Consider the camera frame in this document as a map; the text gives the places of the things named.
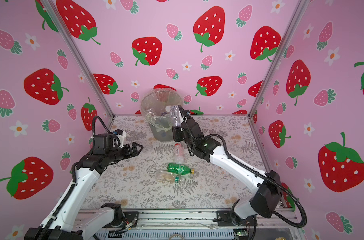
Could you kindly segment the clear bottle blue cap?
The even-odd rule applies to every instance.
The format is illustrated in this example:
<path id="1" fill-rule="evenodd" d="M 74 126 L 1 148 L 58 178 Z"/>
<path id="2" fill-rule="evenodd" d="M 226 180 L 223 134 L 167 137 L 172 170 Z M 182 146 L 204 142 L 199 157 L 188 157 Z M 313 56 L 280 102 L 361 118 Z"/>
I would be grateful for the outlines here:
<path id="1" fill-rule="evenodd" d="M 180 127 L 182 120 L 182 116 L 180 113 L 179 106 L 172 106 L 170 109 L 170 118 L 171 118 L 171 126 L 172 127 Z"/>

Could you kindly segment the clear bottle yellow label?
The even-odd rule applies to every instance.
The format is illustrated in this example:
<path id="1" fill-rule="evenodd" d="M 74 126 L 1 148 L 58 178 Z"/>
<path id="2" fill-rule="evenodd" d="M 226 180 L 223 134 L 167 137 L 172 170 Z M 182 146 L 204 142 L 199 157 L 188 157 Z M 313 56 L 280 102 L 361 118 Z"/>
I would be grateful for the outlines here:
<path id="1" fill-rule="evenodd" d="M 182 177 L 174 173 L 161 170 L 157 171 L 155 179 L 162 183 L 171 183 L 171 184 L 180 183 L 183 180 Z"/>

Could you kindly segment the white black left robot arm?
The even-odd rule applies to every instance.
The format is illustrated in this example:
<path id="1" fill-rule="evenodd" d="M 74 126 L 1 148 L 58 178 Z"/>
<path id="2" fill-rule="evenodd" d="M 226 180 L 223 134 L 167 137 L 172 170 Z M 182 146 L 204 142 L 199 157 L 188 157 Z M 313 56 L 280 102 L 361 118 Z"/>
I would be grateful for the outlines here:
<path id="1" fill-rule="evenodd" d="M 75 226 L 78 212 L 92 186 L 108 166 L 138 156 L 144 147 L 138 143 L 113 148 L 105 154 L 89 153 L 72 166 L 72 180 L 52 212 L 37 228 L 29 228 L 26 240 L 87 240 L 106 225 L 127 224 L 120 204 L 103 204 L 85 223 Z"/>

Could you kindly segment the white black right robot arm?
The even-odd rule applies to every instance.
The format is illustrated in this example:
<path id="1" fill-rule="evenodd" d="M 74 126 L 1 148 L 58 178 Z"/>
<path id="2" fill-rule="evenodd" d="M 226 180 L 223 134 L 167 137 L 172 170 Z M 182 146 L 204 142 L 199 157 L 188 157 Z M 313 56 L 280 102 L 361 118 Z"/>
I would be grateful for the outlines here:
<path id="1" fill-rule="evenodd" d="M 255 215 L 266 219 L 272 217 L 282 197 L 282 190 L 278 187 L 281 182 L 277 173 L 266 173 L 234 157 L 228 151 L 222 136 L 204 136 L 199 124 L 191 117 L 185 120 L 181 116 L 173 117 L 171 126 L 175 142 L 185 142 L 193 156 L 226 170 L 254 194 L 249 200 L 238 200 L 233 204 L 229 215 L 235 225 L 240 225 Z"/>

